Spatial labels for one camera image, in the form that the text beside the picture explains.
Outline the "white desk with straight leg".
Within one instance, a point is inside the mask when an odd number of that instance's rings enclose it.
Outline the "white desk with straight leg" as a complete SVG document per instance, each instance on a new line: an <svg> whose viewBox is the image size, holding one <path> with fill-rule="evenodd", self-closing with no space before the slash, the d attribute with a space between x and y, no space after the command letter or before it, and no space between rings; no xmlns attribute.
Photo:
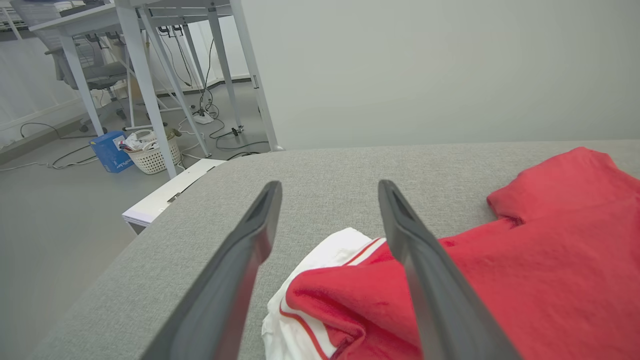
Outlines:
<svg viewBox="0 0 640 360"><path fill-rule="evenodd" d="M61 19L41 23L33 28L29 28L29 30L30 32L38 30L57 31L66 59L71 67L71 72L77 82L77 91L80 93L82 102L86 107L96 136L105 134L106 129L101 123L103 118L99 118L98 116L98 110L102 108L102 105L95 105L93 101L92 90L89 90L87 86L87 80L85 79L79 61L74 37L77 35L98 35L100 38L106 36L119 41L119 39L121 39L118 35L120 28L114 4L104 4L103 6L90 9L84 13L72 14L71 16L65 16ZM121 59L118 59L117 62L125 66L128 75L126 64L123 63Z"/></svg>

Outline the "grey mesh office chair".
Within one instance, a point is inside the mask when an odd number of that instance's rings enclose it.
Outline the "grey mesh office chair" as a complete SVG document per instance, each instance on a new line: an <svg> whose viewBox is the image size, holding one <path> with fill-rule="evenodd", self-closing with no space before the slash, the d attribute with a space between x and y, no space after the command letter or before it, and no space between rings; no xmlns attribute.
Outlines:
<svg viewBox="0 0 640 360"><path fill-rule="evenodd" d="M50 21L55 21L75 14L82 14L105 4L104 0L82 0L80 6L65 6L58 0L10 0L10 5L28 28L36 27ZM66 53L62 48L56 30L32 30L32 34L46 47L45 54L54 62L55 78L66 83L71 89L77 90L78 84L73 76ZM128 78L126 67L118 61L108 63L103 55L107 48L106 42L97 34L77 35L73 38L78 54L78 61L82 68L87 88L90 91L106 91L110 96L110 103L101 107L97 114L99 119L117 114L122 121L127 121L125 110L114 94L114 85Z"/></svg>

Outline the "white plastic laundry basket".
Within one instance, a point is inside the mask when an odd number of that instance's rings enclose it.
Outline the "white plastic laundry basket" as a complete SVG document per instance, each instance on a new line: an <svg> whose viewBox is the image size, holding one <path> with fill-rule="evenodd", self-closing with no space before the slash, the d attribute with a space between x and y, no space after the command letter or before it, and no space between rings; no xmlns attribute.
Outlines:
<svg viewBox="0 0 640 360"><path fill-rule="evenodd" d="M167 143L169 145L174 166L181 165L183 155L179 150L176 136L173 133L167 137ZM129 155L134 165L144 174L157 174L166 170L167 167L160 148L154 148L156 145L157 141L154 140L150 142L150 145L145 145L140 150L124 149L123 151Z"/></svg>

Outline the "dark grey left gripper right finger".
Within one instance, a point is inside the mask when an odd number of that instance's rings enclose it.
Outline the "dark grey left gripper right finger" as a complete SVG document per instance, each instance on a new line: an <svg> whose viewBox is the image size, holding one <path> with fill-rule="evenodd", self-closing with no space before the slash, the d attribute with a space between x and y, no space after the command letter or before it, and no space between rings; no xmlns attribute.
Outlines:
<svg viewBox="0 0 640 360"><path fill-rule="evenodd" d="M394 182L378 182L378 201L387 244L406 274L424 360L521 360Z"/></svg>

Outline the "white flat board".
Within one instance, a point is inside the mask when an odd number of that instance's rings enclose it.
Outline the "white flat board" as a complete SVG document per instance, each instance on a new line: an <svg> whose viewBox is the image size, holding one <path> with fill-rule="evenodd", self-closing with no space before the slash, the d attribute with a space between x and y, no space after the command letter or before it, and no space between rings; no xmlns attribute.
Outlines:
<svg viewBox="0 0 640 360"><path fill-rule="evenodd" d="M131 230L140 235L186 189L224 160L200 159L122 213Z"/></svg>

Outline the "red white basketball jersey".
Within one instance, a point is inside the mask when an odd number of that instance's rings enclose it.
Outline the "red white basketball jersey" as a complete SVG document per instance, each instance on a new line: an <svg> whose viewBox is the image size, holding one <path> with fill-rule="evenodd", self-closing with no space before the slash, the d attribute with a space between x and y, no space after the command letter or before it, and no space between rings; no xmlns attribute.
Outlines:
<svg viewBox="0 0 640 360"><path fill-rule="evenodd" d="M640 179L580 146L490 193L439 240L524 360L640 360ZM266 360L423 360L402 264L345 228L269 300Z"/></svg>

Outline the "blue cardboard box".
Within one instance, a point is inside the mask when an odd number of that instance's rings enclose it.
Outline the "blue cardboard box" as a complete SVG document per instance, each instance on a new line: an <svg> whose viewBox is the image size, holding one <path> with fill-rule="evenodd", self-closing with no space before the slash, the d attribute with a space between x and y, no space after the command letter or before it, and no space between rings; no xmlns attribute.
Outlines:
<svg viewBox="0 0 640 360"><path fill-rule="evenodd" d="M89 141L91 150L108 173L118 174L134 166L130 155L120 148L125 139L125 132L110 131Z"/></svg>

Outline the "clothes pile in basket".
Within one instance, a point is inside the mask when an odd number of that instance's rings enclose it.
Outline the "clothes pile in basket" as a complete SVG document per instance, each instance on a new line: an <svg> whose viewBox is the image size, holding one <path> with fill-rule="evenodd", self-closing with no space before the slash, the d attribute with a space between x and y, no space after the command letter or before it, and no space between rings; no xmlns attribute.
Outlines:
<svg viewBox="0 0 640 360"><path fill-rule="evenodd" d="M151 151L160 148L156 133L150 129L142 129L130 134L124 140L115 141L119 150L128 152Z"/></svg>

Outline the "white desk with angled legs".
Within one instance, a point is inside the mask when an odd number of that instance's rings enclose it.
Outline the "white desk with angled legs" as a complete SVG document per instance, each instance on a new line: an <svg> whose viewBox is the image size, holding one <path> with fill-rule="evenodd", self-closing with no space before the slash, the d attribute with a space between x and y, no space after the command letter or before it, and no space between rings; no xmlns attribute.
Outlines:
<svg viewBox="0 0 640 360"><path fill-rule="evenodd" d="M150 116L153 130L163 134L163 122L160 109L156 102L153 77L147 63L146 45L143 43L141 30L150 35L151 44L159 52L162 68L167 73L167 79L172 86L172 93L177 96L178 104L191 125L195 124L190 110L186 105L184 93L178 84L178 75L172 68L169 56L160 41L157 28L164 18L177 19L179 24L185 25L185 16L194 14L197 21L207 20L212 34L212 43L217 52L221 66L222 77L225 82L234 121L237 130L242 130L240 112L233 86L233 77L227 61L226 48L220 25L221 11L226 10L233 16L238 32L238 38L244 53L249 71L250 82L257 95L258 107L265 126L267 141L273 152L282 151L275 135L274 125L266 102L265 92L261 86L258 64L254 55L249 35L249 28L242 8L242 0L113 0L118 16L119 25L126 39L126 48L134 66L134 73L141 89L147 112Z"/></svg>

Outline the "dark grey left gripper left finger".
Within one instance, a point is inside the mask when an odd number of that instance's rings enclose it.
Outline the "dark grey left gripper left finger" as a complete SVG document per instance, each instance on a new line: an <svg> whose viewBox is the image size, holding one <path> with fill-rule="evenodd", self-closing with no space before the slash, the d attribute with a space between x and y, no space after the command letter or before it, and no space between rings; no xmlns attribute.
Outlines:
<svg viewBox="0 0 640 360"><path fill-rule="evenodd" d="M141 360L237 359L258 270L274 246L281 203L281 182L268 182Z"/></svg>

